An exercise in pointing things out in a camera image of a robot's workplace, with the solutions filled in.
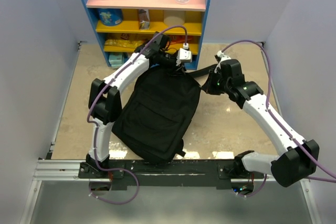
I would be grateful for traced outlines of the black backpack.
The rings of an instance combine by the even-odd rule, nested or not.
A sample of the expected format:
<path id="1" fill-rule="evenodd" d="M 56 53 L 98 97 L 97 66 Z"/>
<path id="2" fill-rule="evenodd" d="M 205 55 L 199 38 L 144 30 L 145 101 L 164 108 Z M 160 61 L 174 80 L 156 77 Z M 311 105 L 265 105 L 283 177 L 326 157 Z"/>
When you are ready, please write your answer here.
<path id="1" fill-rule="evenodd" d="M 195 77 L 215 68 L 190 73 L 154 66 L 141 74 L 112 133 L 148 163 L 184 156 L 183 137 L 196 112 L 201 86 Z"/>

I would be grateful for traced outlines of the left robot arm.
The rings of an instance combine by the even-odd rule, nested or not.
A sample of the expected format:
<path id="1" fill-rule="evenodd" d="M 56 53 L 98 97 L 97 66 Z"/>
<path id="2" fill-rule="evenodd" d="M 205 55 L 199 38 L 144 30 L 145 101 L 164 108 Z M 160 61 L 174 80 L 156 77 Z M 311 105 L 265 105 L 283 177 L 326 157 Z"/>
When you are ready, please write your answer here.
<path id="1" fill-rule="evenodd" d="M 181 66 L 178 57 L 165 56 L 169 36 L 156 32 L 152 39 L 139 46 L 130 58 L 113 74 L 94 79 L 89 94 L 87 122 L 93 125 L 91 148 L 86 161 L 80 165 L 82 172 L 97 178 L 105 177 L 115 169 L 109 167 L 109 143 L 112 127 L 122 111 L 121 94 L 126 87 L 152 65 Z"/>

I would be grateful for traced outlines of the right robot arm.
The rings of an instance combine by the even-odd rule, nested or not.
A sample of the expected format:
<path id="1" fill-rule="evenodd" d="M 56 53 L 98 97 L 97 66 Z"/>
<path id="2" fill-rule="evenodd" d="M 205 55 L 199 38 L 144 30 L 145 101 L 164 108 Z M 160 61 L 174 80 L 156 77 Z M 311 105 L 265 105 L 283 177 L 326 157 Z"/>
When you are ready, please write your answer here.
<path id="1" fill-rule="evenodd" d="M 210 70 L 202 90 L 211 95 L 227 94 L 244 112 L 249 114 L 266 133 L 277 155 L 245 151 L 234 158 L 234 173 L 246 178 L 252 172 L 268 174 L 283 187 L 315 173 L 319 145 L 315 140 L 306 141 L 291 128 L 271 106 L 259 85 L 246 81 L 240 62 L 228 56 L 217 59 Z"/>

